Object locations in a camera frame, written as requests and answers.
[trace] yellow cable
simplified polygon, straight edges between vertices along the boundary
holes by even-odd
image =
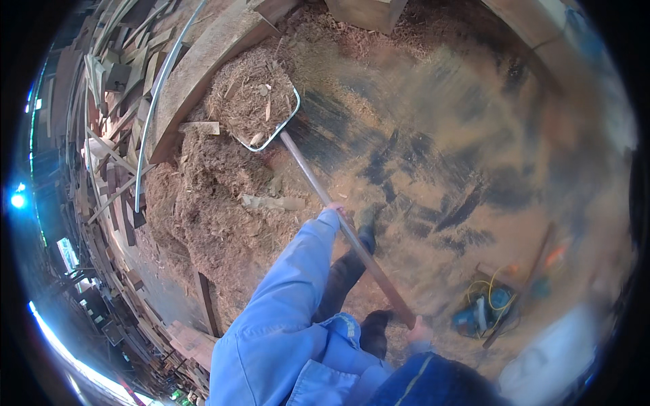
[[[495,273],[492,275],[492,278],[490,279],[490,282],[487,282],[487,281],[474,281],[474,282],[472,282],[471,284],[469,284],[469,286],[467,287],[467,301],[468,301],[469,304],[471,305],[471,304],[472,304],[472,301],[471,301],[471,299],[470,299],[470,297],[469,297],[469,292],[470,292],[470,289],[472,289],[472,286],[474,286],[474,285],[477,284],[477,283],[485,283],[485,284],[487,284],[487,285],[488,285],[488,289],[487,289],[487,302],[489,303],[489,306],[490,306],[490,307],[492,308],[492,310],[494,310],[494,311],[501,311],[501,313],[499,313],[499,317],[497,317],[497,321],[494,323],[494,326],[493,326],[491,329],[486,330],[485,333],[487,333],[488,331],[492,331],[492,330],[494,330],[494,328],[499,324],[499,321],[501,320],[501,316],[503,316],[503,314],[506,312],[506,308],[508,308],[508,306],[510,306],[510,305],[512,304],[512,301],[513,301],[513,300],[515,299],[515,297],[517,296],[517,294],[512,295],[512,297],[511,297],[510,300],[506,303],[506,305],[503,306],[503,307],[499,307],[498,309],[492,305],[492,286],[494,285],[494,279],[495,279],[495,277],[497,276],[497,273],[499,273],[503,268],[505,268],[505,266],[502,266],[502,267],[500,267],[499,269],[497,269],[497,270],[495,271]]]

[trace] metal shovel frame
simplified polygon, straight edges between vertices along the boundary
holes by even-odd
[[[266,142],[265,142],[261,147],[259,147],[259,148],[253,148],[253,147],[251,147],[250,145],[248,145],[246,142],[243,142],[243,141],[242,141],[239,137],[237,137],[237,136],[235,137],[235,139],[236,139],[237,141],[239,141],[239,142],[240,142],[244,147],[248,148],[250,151],[253,151],[253,152],[260,152],[262,149],[266,148],[267,145],[268,145],[271,141],[273,141],[273,138],[275,138],[276,135],[278,135],[278,134],[280,133],[280,131],[282,131],[282,129],[284,129],[285,125],[287,125],[287,123],[289,122],[289,120],[291,120],[291,119],[293,118],[293,116],[295,116],[296,113],[298,112],[298,109],[300,108],[300,95],[298,94],[298,91],[296,90],[295,87],[293,88],[293,94],[296,95],[296,100],[298,101],[298,102],[296,103],[296,109],[293,110],[293,113],[291,113],[291,115],[290,115],[290,116],[289,116],[289,117],[288,117],[288,118],[287,118],[287,119],[286,119],[282,124],[280,124],[280,125],[278,125],[278,126],[276,127],[276,130],[273,132],[273,134],[271,134],[270,137],[268,137],[268,140],[266,140]]]

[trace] sawdust pile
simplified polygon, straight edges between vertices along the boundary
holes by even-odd
[[[173,161],[147,176],[148,223],[170,276],[191,283],[196,267],[214,282],[225,331],[313,212],[244,208],[239,196],[267,196],[273,173],[228,136],[189,132]],[[285,186],[280,194],[308,196]]]
[[[265,41],[224,64],[191,119],[219,121],[235,138],[263,144],[296,107],[289,76],[272,48]]]

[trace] sleeve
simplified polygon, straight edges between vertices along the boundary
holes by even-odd
[[[339,218],[323,210],[306,222],[268,271],[230,329],[311,325],[325,290]]]

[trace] metal pipe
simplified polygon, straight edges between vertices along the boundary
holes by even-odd
[[[189,30],[190,25],[192,25],[192,22],[194,22],[194,19],[196,16],[199,14],[199,11],[205,6],[206,0],[203,0],[201,4],[196,8],[194,11],[194,14],[192,14],[192,17],[187,21],[185,26],[183,27],[183,30],[181,31],[181,34],[176,38],[176,43],[174,44],[174,47],[172,48],[171,52],[167,54],[167,57],[164,60],[164,63],[162,64],[162,69],[160,70],[158,81],[155,82],[155,86],[153,87],[153,93],[151,96],[151,105],[149,106],[149,112],[147,113],[147,119],[144,122],[144,126],[142,128],[142,141],[140,143],[140,156],[138,157],[138,168],[135,174],[135,212],[139,213],[140,212],[140,177],[142,176],[142,162],[144,161],[144,150],[146,148],[146,141],[147,141],[147,133],[149,132],[149,126],[151,125],[151,117],[153,116],[153,111],[156,109],[156,104],[158,103],[158,96],[160,95],[161,89],[163,88],[163,85],[165,81],[167,81],[167,78],[169,77],[169,74],[172,71],[172,67],[174,66],[174,62],[176,61],[176,57],[178,57],[178,53],[181,50],[181,42],[183,41],[183,37],[187,33],[187,30]]]
[[[330,197],[329,193],[327,193],[327,190],[323,188],[319,180],[316,178],[316,175],[313,173],[313,171],[307,164],[307,161],[302,156],[302,153],[300,152],[298,147],[296,147],[296,144],[291,139],[291,136],[287,133],[287,131],[282,131],[280,133],[280,138],[282,139],[282,142],[284,142],[285,146],[287,146],[287,149],[289,150],[291,155],[298,163],[300,169],[302,169],[303,173],[305,174],[305,177],[309,181],[309,184],[311,184],[311,186],[314,188],[320,200],[323,202],[325,206],[329,205],[332,202],[332,198]],[[363,245],[363,243],[359,239],[359,236],[357,235],[357,231],[354,229],[354,226],[350,224],[350,222],[340,212],[337,211],[337,214],[339,216],[339,223],[341,224],[341,230],[343,234],[346,236],[346,238],[348,239],[348,241],[350,242],[352,249],[354,249],[357,255],[359,255],[359,258],[365,265],[366,269],[368,269],[368,272],[370,272],[370,274],[374,277],[374,280],[377,282],[377,285],[379,285],[383,293],[388,298],[390,304],[395,308],[395,311],[399,315],[400,319],[408,326],[409,329],[412,330],[415,327],[415,315],[413,314],[411,309],[409,309],[409,307],[406,305],[406,302],[404,301],[404,299],[402,299],[402,296],[400,296],[400,294],[397,292],[397,290],[390,282],[390,280],[388,279],[384,271],[382,271],[382,269],[379,267],[379,264],[374,260],[372,255],[368,252],[366,247]]]

